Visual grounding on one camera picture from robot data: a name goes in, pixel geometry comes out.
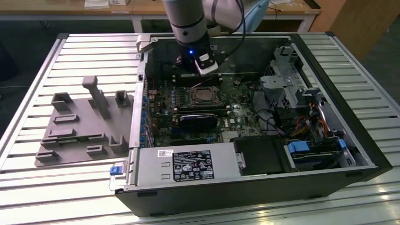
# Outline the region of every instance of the black cable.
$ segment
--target black cable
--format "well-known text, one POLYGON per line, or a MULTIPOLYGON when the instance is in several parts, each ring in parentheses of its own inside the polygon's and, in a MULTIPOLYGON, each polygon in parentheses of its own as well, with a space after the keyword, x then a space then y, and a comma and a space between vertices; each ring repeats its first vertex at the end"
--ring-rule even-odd
POLYGON ((244 42, 244 38, 245 38, 245 18, 244 18, 244 5, 243 5, 243 0, 235 0, 237 7, 240 9, 240 14, 241 14, 241 22, 240 24, 243 25, 243 36, 241 36, 241 40, 240 43, 236 45, 236 47, 232 49, 232 51, 225 55, 225 57, 228 58, 235 52, 236 50, 240 48, 243 42, 244 42))
POLYGON ((272 4, 273 4, 273 10, 275 10, 275 20, 277 20, 277 9, 276 9, 276 5, 275 5, 275 3, 272 2, 272 1, 269 1, 272 4))

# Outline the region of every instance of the motherboard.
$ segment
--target motherboard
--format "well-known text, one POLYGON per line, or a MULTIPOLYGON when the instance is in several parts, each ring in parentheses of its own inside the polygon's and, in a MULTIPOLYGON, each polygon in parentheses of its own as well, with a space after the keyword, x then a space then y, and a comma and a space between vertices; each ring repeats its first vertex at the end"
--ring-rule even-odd
POLYGON ((164 80, 149 91, 155 147, 223 143, 260 135, 252 85, 236 74, 164 80))

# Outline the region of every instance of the black sticker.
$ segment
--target black sticker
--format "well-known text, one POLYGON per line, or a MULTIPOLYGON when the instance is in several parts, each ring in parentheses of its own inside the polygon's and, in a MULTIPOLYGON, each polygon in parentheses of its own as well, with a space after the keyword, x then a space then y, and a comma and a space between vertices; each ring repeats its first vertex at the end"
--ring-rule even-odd
POLYGON ((191 151, 173 153, 173 180, 213 179, 211 151, 191 151))

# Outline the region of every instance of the metal bracket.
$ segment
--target metal bracket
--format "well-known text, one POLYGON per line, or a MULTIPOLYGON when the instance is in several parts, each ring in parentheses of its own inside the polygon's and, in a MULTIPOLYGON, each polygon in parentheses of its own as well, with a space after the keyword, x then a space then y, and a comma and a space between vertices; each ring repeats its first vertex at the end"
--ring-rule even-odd
POLYGON ((281 76, 263 76, 260 77, 264 88, 283 88, 293 86, 291 78, 281 76))
POLYGON ((136 39, 136 48, 139 53, 144 53, 151 49, 151 34, 139 34, 136 39))

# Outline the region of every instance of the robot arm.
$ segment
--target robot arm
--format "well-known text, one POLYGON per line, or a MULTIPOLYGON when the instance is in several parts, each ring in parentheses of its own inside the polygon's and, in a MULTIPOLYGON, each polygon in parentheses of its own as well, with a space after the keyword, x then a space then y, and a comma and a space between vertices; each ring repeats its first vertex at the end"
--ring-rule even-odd
POLYGON ((163 0, 163 2, 176 42, 180 45, 177 65, 204 76, 215 71, 224 61, 216 60, 216 53, 211 50, 207 21, 241 32, 245 27, 245 32, 252 32, 263 20, 268 0, 163 0))

